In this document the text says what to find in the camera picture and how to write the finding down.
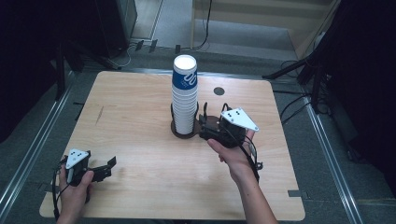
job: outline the hand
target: hand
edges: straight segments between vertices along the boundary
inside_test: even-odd
[[[247,137],[253,140],[254,132],[251,130],[247,131]],[[219,154],[219,159],[221,162],[225,161],[229,168],[230,174],[238,184],[240,181],[243,181],[244,178],[254,177],[253,171],[248,163],[248,159],[245,153],[239,147],[235,148],[226,148],[221,143],[214,139],[207,140],[207,143]],[[244,148],[246,152],[250,155],[250,150],[248,148],[248,143],[245,143]]]
[[[59,175],[60,190],[64,189],[61,194],[62,211],[57,223],[76,223],[83,214],[83,208],[87,197],[87,191],[92,191],[93,171],[88,171],[82,177],[77,187],[68,186],[66,183],[66,170],[62,165]]]

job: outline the wooden table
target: wooden table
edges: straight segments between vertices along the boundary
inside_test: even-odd
[[[228,167],[198,135],[175,137],[170,129],[172,77],[101,72],[65,149],[90,150],[90,167],[117,156],[113,176],[94,183],[85,217],[244,219]],[[263,162],[260,186],[278,220],[302,220],[304,207],[271,84],[264,80],[199,76],[198,102],[219,116],[222,105],[242,107],[260,127],[253,142]],[[225,93],[218,96],[216,87]],[[40,207],[53,217],[51,194]]]

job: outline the forearm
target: forearm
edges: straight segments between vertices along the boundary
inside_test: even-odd
[[[71,216],[61,215],[59,219],[56,221],[56,224],[75,224],[77,220],[72,218]]]
[[[242,177],[237,186],[248,224],[277,223],[253,173]]]

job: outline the white mounting bracket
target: white mounting bracket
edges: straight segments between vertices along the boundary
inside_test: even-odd
[[[88,157],[89,154],[86,151],[81,151],[78,149],[70,149],[69,156],[67,157],[66,169],[72,168],[79,161],[84,160],[84,158]]]
[[[259,131],[259,127],[251,120],[248,114],[241,108],[222,111],[221,116],[227,119],[231,124],[250,129],[254,132]]]

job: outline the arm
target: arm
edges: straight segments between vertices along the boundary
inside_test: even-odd
[[[247,131],[250,139],[253,135],[253,131]],[[228,164],[231,177],[241,194],[247,223],[277,223],[242,150],[228,149],[214,139],[207,140],[207,143],[219,154],[220,161]]]
[[[62,211],[57,224],[73,224],[82,217],[87,190],[90,193],[92,188],[93,171],[85,173],[77,187],[67,187],[65,173],[64,165],[62,165],[59,174],[59,187],[61,190],[64,189],[64,192],[61,194]]]

